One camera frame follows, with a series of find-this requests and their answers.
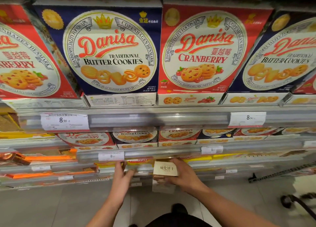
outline gray floor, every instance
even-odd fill
[[[248,184],[245,181],[218,180],[208,185],[226,198],[258,213],[282,227],[315,227],[316,221],[302,209],[287,210],[279,197],[287,193],[316,191],[316,175],[283,178]],[[105,201],[110,181],[10,190],[0,193],[1,227],[84,227]],[[182,203],[189,214],[220,227],[208,210],[195,198],[177,191],[174,195],[153,193],[151,187],[130,188],[114,226],[143,227]]]

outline crown emblem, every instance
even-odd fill
[[[97,18],[93,19],[93,20],[97,23],[99,28],[101,28],[101,29],[111,29],[113,19],[110,19],[110,17],[105,18],[104,14],[101,14],[101,18],[99,18],[97,16]]]
[[[221,17],[217,17],[217,14],[215,14],[214,18],[212,18],[212,16],[207,18],[207,26],[211,27],[211,28],[218,27],[220,25],[221,21],[223,21],[223,20],[224,19],[222,19]]]
[[[141,12],[139,13],[139,15],[140,15],[140,17],[142,17],[142,18],[146,18],[147,13],[144,12],[144,11],[141,11]]]

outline shoe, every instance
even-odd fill
[[[186,208],[184,207],[184,205],[182,204],[173,204],[171,207],[171,213],[184,213],[184,214],[188,214],[188,211],[186,210]]]

